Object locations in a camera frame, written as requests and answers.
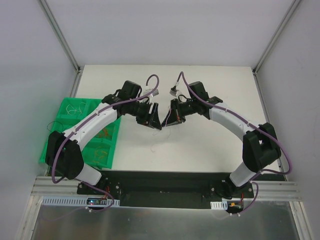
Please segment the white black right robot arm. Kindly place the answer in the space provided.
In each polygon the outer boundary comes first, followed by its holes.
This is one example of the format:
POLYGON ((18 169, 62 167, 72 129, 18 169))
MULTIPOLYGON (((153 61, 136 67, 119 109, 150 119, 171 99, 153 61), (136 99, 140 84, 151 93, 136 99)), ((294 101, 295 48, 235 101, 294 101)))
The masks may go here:
POLYGON ((242 163, 233 171, 225 184, 225 192, 230 197, 237 197, 246 184, 258 171, 272 164, 281 156, 280 147, 263 131, 276 138, 274 127, 270 123, 262 124, 256 130, 229 112, 228 106, 220 98, 209 97, 200 81, 189 85, 190 97, 186 97, 174 86, 170 94, 175 98, 170 101, 168 114, 161 126, 168 127, 182 124, 186 116, 199 114, 212 120, 235 134, 242 141, 242 163))

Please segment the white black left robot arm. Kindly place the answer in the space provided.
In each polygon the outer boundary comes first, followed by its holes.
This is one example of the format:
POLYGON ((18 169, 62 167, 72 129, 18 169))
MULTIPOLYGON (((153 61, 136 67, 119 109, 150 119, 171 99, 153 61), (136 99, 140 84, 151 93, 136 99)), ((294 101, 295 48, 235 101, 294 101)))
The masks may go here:
POLYGON ((140 85, 127 80, 121 89, 105 96, 79 123, 64 132, 53 131, 48 136, 45 155, 51 173, 61 174, 63 179, 86 182, 90 191, 102 194, 106 188, 102 173, 84 162, 82 151, 104 127, 124 115, 135 117, 139 125, 161 130, 159 105, 151 103, 151 98, 159 93, 158 88, 147 90, 144 95, 141 90, 140 85))

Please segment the green plastic compartment tray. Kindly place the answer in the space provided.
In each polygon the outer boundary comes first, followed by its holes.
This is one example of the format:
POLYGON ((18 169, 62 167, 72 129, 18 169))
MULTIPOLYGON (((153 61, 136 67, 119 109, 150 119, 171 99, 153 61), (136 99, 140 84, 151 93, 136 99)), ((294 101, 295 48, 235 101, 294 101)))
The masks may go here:
MULTIPOLYGON (((94 98, 64 98, 55 120, 47 125, 48 132, 64 132, 73 127, 90 115, 100 103, 100 99, 94 98)), ((119 118, 105 126, 88 142, 82 151, 86 164, 100 170, 112 168, 120 125, 119 118)))

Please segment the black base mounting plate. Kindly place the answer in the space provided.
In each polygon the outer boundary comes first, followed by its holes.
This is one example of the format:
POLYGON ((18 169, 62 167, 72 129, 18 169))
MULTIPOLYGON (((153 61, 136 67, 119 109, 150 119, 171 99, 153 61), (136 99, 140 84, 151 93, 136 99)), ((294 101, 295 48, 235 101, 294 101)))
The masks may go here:
POLYGON ((100 195, 108 191, 122 207, 209 209, 222 199, 252 199, 253 187, 246 183, 232 187, 224 172, 163 172, 106 170, 92 189, 83 183, 79 195, 100 195))

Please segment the aluminium frame post left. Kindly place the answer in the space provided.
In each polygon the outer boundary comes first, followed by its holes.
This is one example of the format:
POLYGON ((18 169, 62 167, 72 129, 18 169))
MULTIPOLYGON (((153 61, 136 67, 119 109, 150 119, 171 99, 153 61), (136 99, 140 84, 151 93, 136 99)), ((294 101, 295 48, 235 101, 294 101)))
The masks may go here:
POLYGON ((51 26, 60 46, 62 47, 65 55, 67 56, 70 64, 74 68, 75 72, 78 74, 81 71, 81 66, 79 65, 78 61, 76 60, 60 26, 56 17, 54 16, 53 11, 51 10, 48 2, 46 0, 38 0, 37 1, 39 6, 41 7, 49 25, 51 26))

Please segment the aluminium frame post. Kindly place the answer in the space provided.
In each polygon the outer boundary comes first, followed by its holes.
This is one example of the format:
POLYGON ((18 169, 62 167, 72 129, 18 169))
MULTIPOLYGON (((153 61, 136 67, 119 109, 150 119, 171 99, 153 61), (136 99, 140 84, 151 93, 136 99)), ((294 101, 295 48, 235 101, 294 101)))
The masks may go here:
POLYGON ((74 68, 75 72, 78 74, 81 71, 81 66, 79 65, 78 61, 76 60, 60 26, 56 17, 54 16, 53 11, 51 10, 48 2, 46 0, 38 0, 37 1, 39 6, 41 7, 49 25, 51 26, 60 46, 62 47, 65 55, 67 56, 70 64, 74 68))
POLYGON ((262 68, 265 60, 267 59, 268 55, 271 53, 272 49, 274 48, 276 42, 278 41, 279 37, 287 27, 290 20, 293 18, 295 12, 299 8, 303 1, 302 0, 293 0, 285 12, 283 18, 281 19, 279 25, 277 26, 276 30, 274 31, 272 37, 270 38, 269 42, 267 43, 264 51, 262 52, 259 60, 257 61, 256 65, 252 69, 253 75, 256 76, 259 70, 262 68))

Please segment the aluminium extrusion rail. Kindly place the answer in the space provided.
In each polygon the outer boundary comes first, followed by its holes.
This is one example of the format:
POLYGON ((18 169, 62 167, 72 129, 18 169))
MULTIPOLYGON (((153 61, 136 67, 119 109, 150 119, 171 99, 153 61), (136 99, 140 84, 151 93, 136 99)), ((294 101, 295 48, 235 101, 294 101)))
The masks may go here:
MULTIPOLYGON (((259 191, 259 201, 301 202, 301 191, 293 181, 262 181, 256 180, 259 191)), ((77 180, 63 180, 54 184, 49 176, 38 176, 35 179, 32 196, 61 196, 75 197, 77 194, 77 180)))

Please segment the aluminium frame post right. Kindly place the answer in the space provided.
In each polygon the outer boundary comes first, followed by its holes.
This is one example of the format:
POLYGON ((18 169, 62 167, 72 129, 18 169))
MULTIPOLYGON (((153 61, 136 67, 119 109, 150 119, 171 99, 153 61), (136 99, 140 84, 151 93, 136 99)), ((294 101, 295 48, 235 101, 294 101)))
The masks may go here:
POLYGON ((274 48, 276 42, 278 41, 279 37, 287 27, 290 20, 293 18, 295 12, 299 8, 303 1, 302 0, 293 0, 285 12, 283 18, 281 19, 279 25, 277 26, 276 30, 274 31, 272 37, 270 38, 269 42, 267 43, 264 51, 262 52, 259 60, 257 61, 256 65, 252 69, 253 75, 256 76, 259 70, 262 68, 265 60, 267 59, 268 55, 271 53, 272 49, 274 48))

